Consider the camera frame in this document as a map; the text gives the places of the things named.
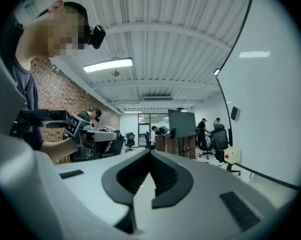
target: red brick wall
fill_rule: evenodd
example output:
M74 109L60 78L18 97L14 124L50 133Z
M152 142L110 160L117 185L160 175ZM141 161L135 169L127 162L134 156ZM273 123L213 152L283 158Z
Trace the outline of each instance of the red brick wall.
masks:
M68 78L61 70L52 70L48 58L35 58L31 62L31 73L38 89L38 105L40 109L67 110L70 114L79 114L90 109L99 108L102 112L100 121L94 121L100 129L111 126L120 129L120 116L104 106L100 101L87 95L76 83ZM43 139L58 142L63 139L63 129L42 128Z

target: monitor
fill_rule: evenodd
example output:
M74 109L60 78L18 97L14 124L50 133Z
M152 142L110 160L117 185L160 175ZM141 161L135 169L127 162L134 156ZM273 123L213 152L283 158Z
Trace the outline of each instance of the monitor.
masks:
M169 131L176 129L175 138L183 138L196 135L195 114L181 112L179 110L168 110Z

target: lamp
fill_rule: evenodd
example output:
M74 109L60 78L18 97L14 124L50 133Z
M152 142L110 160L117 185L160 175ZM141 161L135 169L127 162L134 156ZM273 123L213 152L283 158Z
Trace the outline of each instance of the lamp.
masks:
M91 65L84 66L83 69L87 73L90 73L99 70L107 70L107 69L123 68L123 67L131 67L131 66L133 66L133 59L128 57L128 58L116 58L116 59L94 63Z

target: chair base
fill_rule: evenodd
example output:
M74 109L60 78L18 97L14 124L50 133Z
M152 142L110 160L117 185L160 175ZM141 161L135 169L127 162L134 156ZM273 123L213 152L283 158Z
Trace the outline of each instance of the chair base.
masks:
M127 153L127 151L134 151L135 149L132 149L131 147L129 147L128 149L125 149L125 153Z
M227 165L226 170L229 171L230 173L238 173L238 176L241 176L241 171L240 170L232 170L232 166L233 165L231 163L229 163Z
M204 151L202 154L199 155L199 157L201 156L207 156L207 160L209 159L209 155L214 155L212 152L210 151Z

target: ceiling light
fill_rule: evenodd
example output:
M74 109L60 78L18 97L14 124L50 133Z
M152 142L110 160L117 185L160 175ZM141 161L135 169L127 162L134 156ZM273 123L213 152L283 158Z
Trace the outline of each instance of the ceiling light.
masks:
M244 51L239 54L240 58L261 58L268 57L271 53L269 51Z
M116 59L102 61L102 62L94 63L92 65L84 66L84 70L87 73L90 73L99 70L131 67L132 65L133 65L132 58L116 58Z
M216 68L214 71L214 75L217 76L220 72L221 72L221 70L219 68Z

